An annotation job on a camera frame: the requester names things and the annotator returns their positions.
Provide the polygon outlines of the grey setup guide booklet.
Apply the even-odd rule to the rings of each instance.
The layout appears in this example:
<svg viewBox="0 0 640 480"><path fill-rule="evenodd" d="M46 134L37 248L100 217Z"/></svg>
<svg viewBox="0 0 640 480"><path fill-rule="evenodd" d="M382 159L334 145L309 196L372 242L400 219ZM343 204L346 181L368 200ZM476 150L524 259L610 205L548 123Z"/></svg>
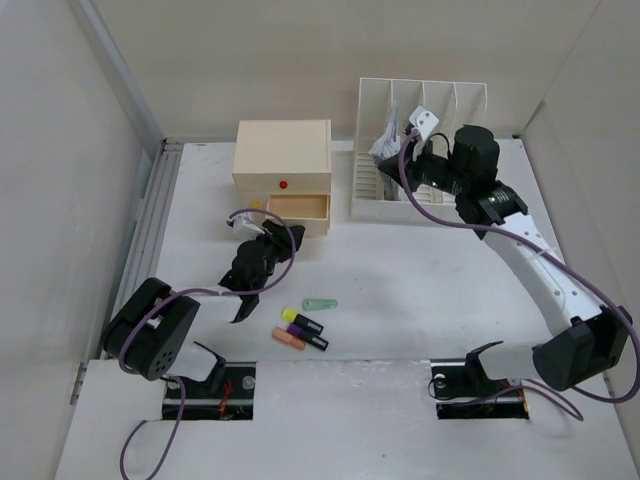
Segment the grey setup guide booklet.
<svg viewBox="0 0 640 480"><path fill-rule="evenodd" d="M382 160L397 155L400 151L401 139L398 133L398 102L394 100L391 104L391 111L388 117L385 131L372 145L368 154L377 167ZM389 177L378 171L383 188L383 199L386 201L397 201L399 199L398 185Z"/></svg>

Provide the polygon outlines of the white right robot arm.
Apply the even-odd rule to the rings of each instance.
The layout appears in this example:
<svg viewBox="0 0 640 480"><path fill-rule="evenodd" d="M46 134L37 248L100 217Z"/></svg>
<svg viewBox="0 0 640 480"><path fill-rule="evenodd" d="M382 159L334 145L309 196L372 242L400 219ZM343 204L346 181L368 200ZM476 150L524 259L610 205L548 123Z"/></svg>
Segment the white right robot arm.
<svg viewBox="0 0 640 480"><path fill-rule="evenodd" d="M465 386L487 393L504 377L538 379L556 391L579 390L582 382L615 367L626 345L637 347L632 318L621 306L573 271L541 235L527 204L497 178L500 147L493 133L466 125L446 143L446 156L418 128L405 138L379 139L370 153L380 173L390 177L417 205L422 186L454 196L459 220L440 219L424 207L425 218L473 232L510 268L546 324L543 340L502 349L493 341L469 353Z"/></svg>

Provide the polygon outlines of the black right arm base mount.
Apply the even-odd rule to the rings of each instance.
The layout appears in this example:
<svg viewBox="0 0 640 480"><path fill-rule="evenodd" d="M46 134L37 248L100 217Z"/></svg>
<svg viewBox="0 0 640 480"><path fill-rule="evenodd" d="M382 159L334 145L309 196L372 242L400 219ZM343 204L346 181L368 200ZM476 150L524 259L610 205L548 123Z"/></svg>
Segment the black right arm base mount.
<svg viewBox="0 0 640 480"><path fill-rule="evenodd" d="M481 366L479 355L499 344L501 341L485 344L464 358L430 361L427 390L436 402L439 420L529 419L523 391L512 390L506 378L491 380Z"/></svg>

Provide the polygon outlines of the cream wooden drawer cabinet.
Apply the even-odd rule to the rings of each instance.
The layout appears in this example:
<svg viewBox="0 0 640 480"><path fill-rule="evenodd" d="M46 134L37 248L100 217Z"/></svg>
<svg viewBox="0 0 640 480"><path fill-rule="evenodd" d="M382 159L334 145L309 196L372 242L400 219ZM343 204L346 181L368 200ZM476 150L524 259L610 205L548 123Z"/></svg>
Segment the cream wooden drawer cabinet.
<svg viewBox="0 0 640 480"><path fill-rule="evenodd" d="M302 225L308 237L325 236L331 161L329 120L243 120L232 167L240 205Z"/></svg>

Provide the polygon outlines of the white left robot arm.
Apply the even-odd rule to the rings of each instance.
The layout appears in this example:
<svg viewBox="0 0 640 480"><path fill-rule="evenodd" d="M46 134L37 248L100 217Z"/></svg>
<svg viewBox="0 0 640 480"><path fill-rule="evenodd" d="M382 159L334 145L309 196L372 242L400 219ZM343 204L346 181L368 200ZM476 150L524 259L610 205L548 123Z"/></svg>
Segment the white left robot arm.
<svg viewBox="0 0 640 480"><path fill-rule="evenodd" d="M226 317L244 321L259 304L260 294L273 286L269 278L280 263L292 264L306 227L262 224L257 237L240 244L230 270L219 282L221 289L172 290L150 277L133 293L101 334L101 347L121 361L125 369L149 381L169 374L200 309L197 294L217 296L233 304Z"/></svg>

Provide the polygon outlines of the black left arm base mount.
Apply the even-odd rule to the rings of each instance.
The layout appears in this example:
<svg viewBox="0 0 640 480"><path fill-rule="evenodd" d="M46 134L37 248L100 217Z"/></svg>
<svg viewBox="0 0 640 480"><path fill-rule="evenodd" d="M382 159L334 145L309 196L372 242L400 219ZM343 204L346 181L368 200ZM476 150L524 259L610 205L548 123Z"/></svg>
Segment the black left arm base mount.
<svg viewBox="0 0 640 480"><path fill-rule="evenodd" d="M253 418L254 362L229 362L202 344L187 344L166 375L164 420L245 421Z"/></svg>

